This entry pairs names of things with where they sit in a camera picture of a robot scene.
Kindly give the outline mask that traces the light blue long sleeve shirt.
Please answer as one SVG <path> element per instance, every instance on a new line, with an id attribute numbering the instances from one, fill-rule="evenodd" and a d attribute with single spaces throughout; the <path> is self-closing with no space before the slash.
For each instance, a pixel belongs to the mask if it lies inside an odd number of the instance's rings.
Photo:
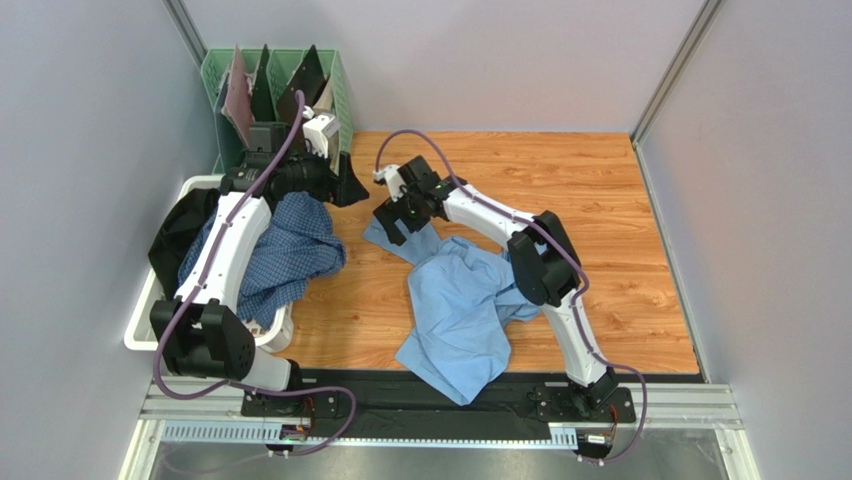
<path id="1" fill-rule="evenodd" d="M 362 237 L 412 266 L 414 325 L 396 361 L 453 403 L 472 403 L 508 366 L 506 326 L 541 312 L 516 286 L 507 257 L 459 236 L 442 238 L 432 226 L 395 245 L 372 220 Z"/>

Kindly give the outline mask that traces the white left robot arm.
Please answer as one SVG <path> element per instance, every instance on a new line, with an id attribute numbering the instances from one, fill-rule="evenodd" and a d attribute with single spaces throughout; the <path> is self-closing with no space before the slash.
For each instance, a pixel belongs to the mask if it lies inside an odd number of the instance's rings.
<path id="1" fill-rule="evenodd" d="M 211 378 L 250 390 L 286 391 L 296 365 L 280 353 L 291 341 L 259 345 L 250 330 L 271 330 L 281 309 L 308 282 L 339 272 L 345 250 L 334 235 L 330 206 L 366 200 L 346 153 L 332 154 L 337 118 L 322 113 L 300 129 L 302 147 L 280 123 L 251 127 L 244 162 L 222 178 L 218 203 L 180 270 L 176 292 L 155 302 L 150 323 L 158 341 L 157 374 Z"/>

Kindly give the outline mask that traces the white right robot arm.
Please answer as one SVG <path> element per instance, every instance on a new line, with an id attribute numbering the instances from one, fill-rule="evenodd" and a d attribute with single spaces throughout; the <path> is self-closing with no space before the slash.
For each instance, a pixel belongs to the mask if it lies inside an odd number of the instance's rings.
<path id="1" fill-rule="evenodd" d="M 521 294 L 541 307 L 559 344 L 576 407 L 602 410 L 618 388 L 611 367 L 591 332 L 582 304 L 586 276 L 559 217 L 504 205 L 466 181 L 441 177 L 421 156 L 403 165 L 377 167 L 374 183 L 389 197 L 374 211 L 395 245 L 405 243 L 434 218 L 464 225 L 500 245 L 507 253 Z"/>

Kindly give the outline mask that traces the blue checkered shirt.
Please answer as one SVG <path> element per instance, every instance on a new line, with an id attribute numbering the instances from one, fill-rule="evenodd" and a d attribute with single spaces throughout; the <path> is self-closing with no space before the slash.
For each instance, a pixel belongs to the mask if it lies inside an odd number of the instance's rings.
<path id="1" fill-rule="evenodd" d="M 269 331 L 279 308 L 301 299 L 310 280 L 337 274 L 345 262 L 326 205 L 306 192 L 287 194 L 251 254 L 239 289 L 238 318 Z"/>

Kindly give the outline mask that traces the beige board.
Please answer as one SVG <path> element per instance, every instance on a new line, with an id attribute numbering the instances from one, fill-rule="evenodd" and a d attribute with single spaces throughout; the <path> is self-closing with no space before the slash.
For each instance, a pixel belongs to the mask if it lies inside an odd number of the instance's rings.
<path id="1" fill-rule="evenodd" d="M 334 85 L 331 80 L 328 80 L 313 105 L 313 111 L 316 115 L 331 113 L 333 109 L 333 103 Z"/>

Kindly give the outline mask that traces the dark green board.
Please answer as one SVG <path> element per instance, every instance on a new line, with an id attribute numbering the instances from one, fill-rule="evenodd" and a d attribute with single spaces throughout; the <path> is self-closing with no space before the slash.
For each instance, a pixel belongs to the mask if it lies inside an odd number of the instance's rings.
<path id="1" fill-rule="evenodd" d="M 271 86 L 268 75 L 270 50 L 264 45 L 257 62 L 251 89 L 251 109 L 256 122 L 273 122 L 276 120 Z"/>

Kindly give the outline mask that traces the black board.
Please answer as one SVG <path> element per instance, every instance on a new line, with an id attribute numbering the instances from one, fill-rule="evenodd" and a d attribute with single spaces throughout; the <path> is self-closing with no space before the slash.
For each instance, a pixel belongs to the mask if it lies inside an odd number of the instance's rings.
<path id="1" fill-rule="evenodd" d="M 276 101 L 279 119 L 292 125 L 299 113 L 296 93 L 301 91 L 305 106 L 312 107 L 324 90 L 327 79 L 322 67 L 318 49 L 312 45 L 302 56 L 298 65 L 293 67 L 286 78 L 283 92 Z"/>

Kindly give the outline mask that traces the pink board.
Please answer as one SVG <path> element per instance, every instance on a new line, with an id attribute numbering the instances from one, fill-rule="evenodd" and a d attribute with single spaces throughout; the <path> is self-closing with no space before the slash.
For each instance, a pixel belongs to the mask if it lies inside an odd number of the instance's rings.
<path id="1" fill-rule="evenodd" d="M 250 144 L 250 128 L 254 122 L 251 102 L 246 62 L 241 49 L 235 45 L 228 71 L 223 114 L 230 120 L 245 147 Z"/>

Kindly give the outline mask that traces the green plastic file rack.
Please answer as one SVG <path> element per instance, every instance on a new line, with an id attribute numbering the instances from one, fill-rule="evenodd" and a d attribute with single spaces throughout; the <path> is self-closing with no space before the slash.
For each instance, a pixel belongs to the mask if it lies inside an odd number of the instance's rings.
<path id="1" fill-rule="evenodd" d="M 240 48 L 246 62 L 246 71 L 250 90 L 254 80 L 254 72 L 261 55 L 262 48 Z M 270 48 L 268 75 L 271 95 L 275 107 L 276 101 L 283 92 L 289 71 L 299 64 L 308 49 Z M 238 157 L 246 147 L 240 140 L 230 120 L 223 114 L 226 96 L 228 71 L 234 47 L 229 49 L 212 49 L 200 68 L 201 77 L 210 105 L 214 113 L 214 128 L 216 129 L 217 147 L 219 150 L 214 171 L 223 173 L 238 163 Z M 334 103 L 332 112 L 340 121 L 341 127 L 336 135 L 339 151 L 352 151 L 354 124 L 350 109 L 349 84 L 344 70 L 341 54 L 337 50 L 318 49 L 326 79 L 334 85 Z"/>

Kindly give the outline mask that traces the black garment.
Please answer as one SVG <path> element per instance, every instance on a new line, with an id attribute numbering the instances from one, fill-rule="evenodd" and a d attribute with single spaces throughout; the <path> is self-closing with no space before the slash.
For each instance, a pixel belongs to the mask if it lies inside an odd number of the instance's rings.
<path id="1" fill-rule="evenodd" d="M 148 260 L 164 295 L 171 300 L 179 287 L 179 269 L 202 227 L 215 212 L 217 189 L 193 189 L 181 197 L 157 230 Z"/>

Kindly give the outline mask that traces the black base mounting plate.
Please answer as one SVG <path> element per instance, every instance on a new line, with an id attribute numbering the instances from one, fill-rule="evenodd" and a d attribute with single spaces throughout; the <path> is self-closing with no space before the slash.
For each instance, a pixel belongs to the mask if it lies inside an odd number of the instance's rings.
<path id="1" fill-rule="evenodd" d="M 397 370 L 306 369 L 301 389 L 312 395 L 275 398 L 246 393 L 245 417 L 306 421 L 312 434 L 344 427 L 347 439 L 545 440 L 551 423 L 604 429 L 633 426 L 637 403 L 613 376 L 605 400 L 587 400 L 582 388 L 556 373 L 504 373 L 466 405 L 459 406 L 415 374 Z"/>

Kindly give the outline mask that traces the left corner aluminium profile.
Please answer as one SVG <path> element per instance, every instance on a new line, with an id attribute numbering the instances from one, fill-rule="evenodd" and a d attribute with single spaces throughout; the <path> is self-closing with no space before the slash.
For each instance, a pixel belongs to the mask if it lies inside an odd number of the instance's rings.
<path id="1" fill-rule="evenodd" d="M 183 0 L 162 0 L 168 15 L 187 47 L 190 57 L 201 68 L 207 55 L 207 47 Z"/>

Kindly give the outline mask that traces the corner aluminium profile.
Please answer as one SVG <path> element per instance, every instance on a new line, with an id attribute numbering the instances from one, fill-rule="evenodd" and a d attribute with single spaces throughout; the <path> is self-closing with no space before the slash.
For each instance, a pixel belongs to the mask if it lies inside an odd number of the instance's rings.
<path id="1" fill-rule="evenodd" d="M 630 135 L 634 144 L 642 143 L 650 132 L 669 96 L 725 4 L 725 0 L 705 0 L 702 2 L 696 17 Z"/>
<path id="2" fill-rule="evenodd" d="M 201 68 L 207 55 L 207 47 L 183 0 L 162 0 L 168 15 L 187 47 L 190 57 Z"/>

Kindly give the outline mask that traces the right corner aluminium profile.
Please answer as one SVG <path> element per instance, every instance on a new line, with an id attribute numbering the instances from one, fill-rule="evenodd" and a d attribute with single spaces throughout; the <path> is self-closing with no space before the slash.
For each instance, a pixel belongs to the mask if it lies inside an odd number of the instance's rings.
<path id="1" fill-rule="evenodd" d="M 634 144 L 642 143 L 650 132 L 669 96 L 725 4 L 725 0 L 705 0 L 702 2 L 696 17 L 630 135 Z"/>

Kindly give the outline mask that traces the aluminium frame rail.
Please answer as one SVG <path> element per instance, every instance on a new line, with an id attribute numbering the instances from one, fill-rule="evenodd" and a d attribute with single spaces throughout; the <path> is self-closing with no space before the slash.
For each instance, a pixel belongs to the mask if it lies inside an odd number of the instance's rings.
<path id="1" fill-rule="evenodd" d="M 698 376 L 620 377 L 638 419 L 604 429 L 551 423 L 545 440 L 347 439 L 316 436 L 304 420 L 245 417 L 244 394 L 172 379 L 151 386 L 122 474 L 144 479 L 239 474 L 273 478 L 756 479 L 733 393 Z"/>

